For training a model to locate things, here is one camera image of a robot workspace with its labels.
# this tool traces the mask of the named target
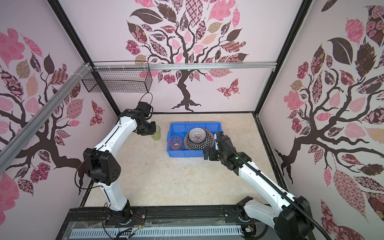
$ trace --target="wallpaper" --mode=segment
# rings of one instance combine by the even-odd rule
[[[109,6],[63,0],[62,4],[94,61],[158,65],[275,61],[300,2],[129,0]],[[105,21],[94,12],[112,16]],[[89,27],[80,16],[94,24]],[[268,26],[253,24],[263,19],[270,19]],[[269,74],[270,69],[151,71],[153,107],[155,112],[253,111]],[[124,109],[135,107],[138,100],[134,93],[112,96]]]
[[[2,7],[0,149],[82,64],[45,1],[18,0]],[[77,207],[82,197],[74,184],[75,174],[79,186],[89,181],[81,165],[83,151],[102,140],[115,120],[102,94],[88,93],[81,82],[74,87],[0,174],[0,234],[4,239],[56,237],[69,208]],[[20,224],[25,231],[16,229]],[[44,235],[34,231],[47,226]]]
[[[379,1],[316,1],[261,112],[289,189],[332,239],[381,235],[383,19]]]

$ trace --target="wire basket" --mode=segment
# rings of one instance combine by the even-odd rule
[[[137,68],[94,68],[82,79],[89,93],[102,92],[104,86],[98,84],[102,80],[109,92],[115,93],[147,93],[152,84],[152,76],[147,61],[132,61]]]

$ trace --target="butterfly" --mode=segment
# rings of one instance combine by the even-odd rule
[[[232,93],[239,93],[239,88],[237,85],[239,85],[239,79],[235,79],[229,88],[218,88],[217,90],[221,93],[224,93],[224,96],[226,96],[229,99],[229,96],[232,95]]]
[[[92,108],[93,108],[93,111],[95,112],[95,115],[93,115],[89,125],[92,126],[92,125],[95,125],[96,123],[97,124],[103,123],[103,118],[101,117],[101,115],[105,110],[103,110],[101,107],[98,107],[93,100],[92,100]]]

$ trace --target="blue container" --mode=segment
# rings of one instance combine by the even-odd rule
[[[221,123],[219,122],[173,122],[170,124],[167,136],[167,152],[170,157],[204,157],[203,150],[187,150],[184,145],[185,136],[196,127],[207,129],[213,135],[215,135],[217,131],[222,131]],[[183,150],[173,151],[169,148],[168,140],[171,136],[181,137]]]

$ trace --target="black frame post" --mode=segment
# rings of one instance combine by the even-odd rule
[[[68,36],[70,37],[73,45],[79,52],[81,58],[84,62],[89,63],[91,67],[94,67],[94,64],[88,55],[87,51],[85,50],[84,45],[80,41],[79,36],[77,35],[76,31],[74,30],[71,22],[69,21],[67,15],[65,14],[63,8],[61,7],[58,0],[47,0],[49,5],[51,6],[52,10],[56,14],[57,18],[59,19],[61,25],[64,27],[65,31],[67,32]],[[104,93],[105,98],[107,99],[108,103],[111,105],[113,111],[116,113],[117,116],[120,116],[120,110],[117,106],[115,100],[113,99],[111,93],[107,90],[107,87],[105,86],[104,82],[101,80],[101,76],[98,72],[92,71],[92,75],[95,78],[97,84],[99,85],[100,89]]]
[[[307,15],[308,9],[312,3],[312,0],[303,0],[301,3],[301,6],[299,8],[299,11],[297,12],[296,18],[293,21],[292,27],[288,33],[288,36],[284,42],[283,48],[281,49],[281,52],[279,54],[279,57],[277,58],[277,65],[275,70],[272,72],[272,74],[269,76],[269,79],[265,85],[265,88],[263,90],[262,96],[260,97],[259,102],[257,103],[255,113],[258,115],[264,105],[264,102],[266,98],[268,97],[269,91],[271,91],[272,85],[275,82],[275,79],[277,77],[277,74],[279,73],[284,60],[291,49],[292,43],[295,40],[296,34],[299,31],[305,16]]]

